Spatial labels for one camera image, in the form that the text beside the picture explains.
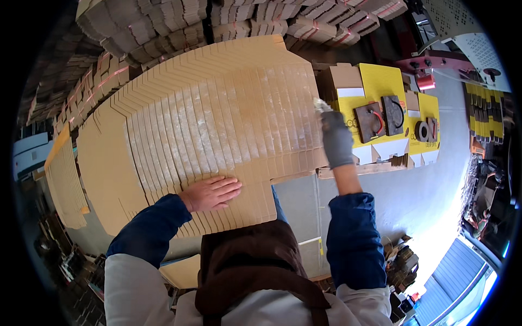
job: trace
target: person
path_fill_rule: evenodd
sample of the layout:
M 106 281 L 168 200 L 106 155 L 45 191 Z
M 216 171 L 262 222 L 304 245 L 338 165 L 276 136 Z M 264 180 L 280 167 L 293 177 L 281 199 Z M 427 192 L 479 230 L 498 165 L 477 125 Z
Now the person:
M 374 198 L 359 183 L 343 115 L 321 117 L 339 190 L 326 241 L 336 295 L 306 278 L 275 195 L 276 220 L 203 236 L 198 289 L 179 297 L 174 314 L 158 268 L 191 212 L 224 208 L 240 193 L 236 178 L 217 176 L 165 195 L 114 238 L 105 263 L 107 325 L 391 325 Z

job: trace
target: hand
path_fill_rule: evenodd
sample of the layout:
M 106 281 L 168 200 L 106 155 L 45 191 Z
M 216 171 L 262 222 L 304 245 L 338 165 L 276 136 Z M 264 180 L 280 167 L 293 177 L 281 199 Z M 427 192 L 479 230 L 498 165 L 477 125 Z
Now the hand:
M 323 123 L 323 145 L 330 168 L 353 164 L 352 132 L 345 125 L 342 113 L 338 111 L 321 113 Z
M 239 195 L 242 185 L 236 178 L 219 175 L 194 183 L 178 196 L 190 213 L 216 210 L 228 207 L 226 201 Z

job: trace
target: cardboard box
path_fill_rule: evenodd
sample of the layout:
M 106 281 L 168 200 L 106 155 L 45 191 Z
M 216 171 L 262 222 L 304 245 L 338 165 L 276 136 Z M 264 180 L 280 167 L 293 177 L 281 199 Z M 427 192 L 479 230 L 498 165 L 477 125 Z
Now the cardboard box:
M 237 177 L 226 209 L 193 213 L 177 237 L 276 218 L 270 180 L 326 166 L 312 66 L 281 35 L 236 39 L 171 58 L 115 92 L 84 122 L 78 164 L 108 234 L 166 194 Z

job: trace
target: cardboard bundle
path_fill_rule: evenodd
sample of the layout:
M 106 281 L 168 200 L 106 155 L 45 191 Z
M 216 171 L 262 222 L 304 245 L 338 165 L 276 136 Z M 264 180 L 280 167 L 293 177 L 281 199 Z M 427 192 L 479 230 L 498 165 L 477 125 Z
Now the cardboard bundle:
M 256 5 L 248 4 L 243 6 L 222 7 L 212 3 L 210 19 L 212 26 L 223 25 L 235 21 L 244 21 L 252 18 Z
M 284 37 L 284 44 L 288 51 L 292 51 L 294 53 L 299 50 L 305 50 L 314 45 L 312 42 L 303 41 L 288 34 Z
M 358 5 L 355 6 L 356 9 L 366 11 L 367 13 L 371 13 L 382 6 L 387 5 L 390 0 L 367 0 L 362 1 Z
M 250 22 L 252 24 L 251 36 L 270 35 L 270 34 L 285 35 L 288 30 L 288 25 L 287 25 L 286 20 L 257 21 L 255 19 L 251 19 Z
M 349 28 L 353 24 L 366 18 L 368 13 L 362 10 L 349 11 L 336 19 L 335 22 L 343 27 Z
M 326 166 L 312 66 L 280 35 L 169 59 L 113 94 L 79 130 L 85 190 L 110 235 L 159 198 L 222 175 L 229 207 L 194 212 L 177 238 L 276 219 L 270 181 Z
M 242 5 L 256 5 L 262 4 L 266 2 L 266 0 L 218 0 L 217 4 L 221 5 L 221 7 L 232 7 L 232 6 L 242 6 Z
M 270 0 L 257 6 L 256 20 L 285 20 L 295 17 L 300 9 L 301 4 L 286 4 L 280 0 Z
M 250 22 L 248 20 L 212 27 L 214 42 L 229 41 L 250 36 Z
M 335 0 L 326 0 L 321 4 L 318 4 L 308 7 L 303 11 L 310 11 L 305 16 L 330 25 L 338 24 L 340 21 L 344 20 L 343 17 L 346 17 L 355 11 L 352 6 L 346 5 L 344 2 L 336 2 Z
M 65 123 L 70 123 L 71 130 L 81 126 L 101 102 L 139 73 L 141 70 L 129 67 L 123 58 L 104 52 L 97 63 L 78 79 L 64 101 L 58 116 L 57 131 L 61 132 Z
M 76 22 L 117 57 L 206 18 L 205 0 L 82 0 Z
M 90 209 L 76 170 L 68 124 L 54 140 L 44 169 L 49 192 L 62 224 L 75 229 L 87 226 L 83 214 L 89 213 Z
M 307 7 L 301 12 L 306 18 L 316 19 L 323 13 L 330 10 L 336 4 L 335 0 L 319 0 L 312 6 Z
M 155 60 L 161 62 L 161 56 L 175 56 L 177 52 L 197 46 L 204 41 L 203 23 L 198 22 L 182 30 L 172 32 L 166 37 L 158 36 L 125 55 L 124 59 L 134 67 L 142 64 L 147 66 Z
M 337 35 L 337 28 L 313 19 L 297 16 L 290 21 L 287 34 L 300 40 L 324 43 Z
M 408 6 L 404 3 L 403 0 L 391 0 L 388 4 L 373 11 L 372 13 L 377 15 L 379 18 L 388 21 L 404 14 L 406 11 L 408 11 Z
M 359 33 L 343 26 L 337 26 L 337 35 L 325 44 L 329 46 L 351 46 L 356 44 L 360 38 Z
M 368 33 L 373 32 L 379 28 L 379 18 L 374 14 L 366 14 L 366 16 L 350 26 L 353 32 L 359 33 L 360 36 L 364 36 Z

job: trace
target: concrete floor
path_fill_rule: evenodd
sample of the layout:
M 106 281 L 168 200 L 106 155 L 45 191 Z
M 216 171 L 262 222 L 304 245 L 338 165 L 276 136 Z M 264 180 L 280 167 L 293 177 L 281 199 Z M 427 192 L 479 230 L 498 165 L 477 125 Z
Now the concrete floor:
M 435 78 L 436 89 L 427 93 L 439 100 L 439 161 L 412 170 L 360 177 L 364 191 L 375 197 L 377 229 L 383 244 L 404 234 L 413 237 L 410 247 L 420 258 L 418 284 L 425 283 L 457 235 L 460 193 L 470 157 L 462 86 L 440 75 Z M 319 180 L 313 175 L 277 184 L 275 188 L 297 241 L 317 237 L 323 240 L 300 247 L 309 277 L 328 273 L 326 236 L 331 218 L 328 203 L 338 194 L 335 181 Z M 106 234 L 90 202 L 89 205 L 91 213 L 85 215 L 87 227 L 68 232 L 85 252 L 97 255 L 106 252 L 113 237 Z M 201 237 L 173 239 L 165 259 L 198 253 L 200 242 Z

